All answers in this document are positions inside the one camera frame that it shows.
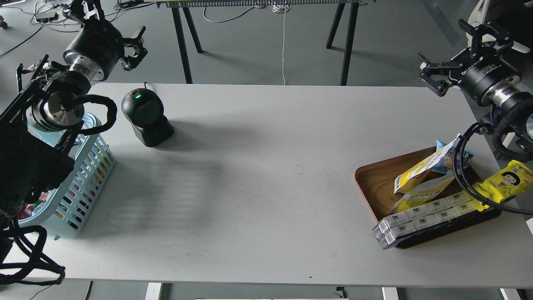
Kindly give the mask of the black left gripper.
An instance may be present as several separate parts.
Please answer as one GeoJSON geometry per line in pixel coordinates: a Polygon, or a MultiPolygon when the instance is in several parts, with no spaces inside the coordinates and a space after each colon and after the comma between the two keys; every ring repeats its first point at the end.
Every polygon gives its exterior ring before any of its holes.
{"type": "Polygon", "coordinates": [[[139,27],[133,37],[124,38],[114,25],[105,20],[100,0],[72,0],[62,15],[81,25],[81,31],[63,53],[66,63],[71,64],[76,57],[83,56],[99,67],[95,81],[107,80],[116,63],[122,59],[125,71],[134,70],[148,54],[142,38],[145,25],[139,27]],[[124,55],[125,48],[133,49],[132,55],[124,55]]]}

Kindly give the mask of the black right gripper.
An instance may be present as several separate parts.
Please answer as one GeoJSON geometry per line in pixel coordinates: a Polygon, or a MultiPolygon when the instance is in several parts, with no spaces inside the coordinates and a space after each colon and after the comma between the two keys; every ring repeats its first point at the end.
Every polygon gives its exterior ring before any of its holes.
{"type": "MultiPolygon", "coordinates": [[[[496,22],[489,21],[474,27],[459,19],[458,24],[472,36],[469,53],[473,59],[479,57],[482,38],[486,35],[495,38],[494,44],[501,49],[513,46],[509,31],[496,22]]],[[[443,97],[454,85],[478,105],[503,105],[518,93],[519,72],[496,55],[486,55],[476,62],[432,63],[422,53],[418,53],[418,58],[422,61],[419,78],[439,97],[443,97]]]]}

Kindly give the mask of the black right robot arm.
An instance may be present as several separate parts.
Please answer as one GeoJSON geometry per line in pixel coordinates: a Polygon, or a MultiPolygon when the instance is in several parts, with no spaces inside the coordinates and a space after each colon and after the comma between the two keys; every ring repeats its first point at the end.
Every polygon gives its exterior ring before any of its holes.
{"type": "Polygon", "coordinates": [[[479,106],[492,106],[482,124],[493,136],[497,152],[531,161],[532,94],[516,87],[518,71],[500,57],[501,50],[513,45],[510,33],[494,21],[475,27],[463,19],[458,23],[472,37],[471,45],[448,62],[432,63],[419,53],[423,61],[419,78],[440,97],[456,86],[479,106]]]}

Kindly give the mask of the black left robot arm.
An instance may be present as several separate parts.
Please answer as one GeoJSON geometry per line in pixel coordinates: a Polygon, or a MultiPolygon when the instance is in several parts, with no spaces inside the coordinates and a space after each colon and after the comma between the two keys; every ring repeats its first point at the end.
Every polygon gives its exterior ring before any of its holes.
{"type": "Polygon", "coordinates": [[[44,55],[26,70],[19,65],[19,93],[1,114],[1,270],[15,270],[1,274],[2,285],[62,283],[65,267],[43,252],[46,229],[19,226],[17,213],[74,171],[69,152],[78,135],[98,135],[115,124],[117,105],[90,95],[92,81],[107,80],[118,62],[133,70],[148,53],[145,26],[123,37],[99,0],[74,0],[63,15],[81,26],[63,53],[65,64],[44,55]]]}

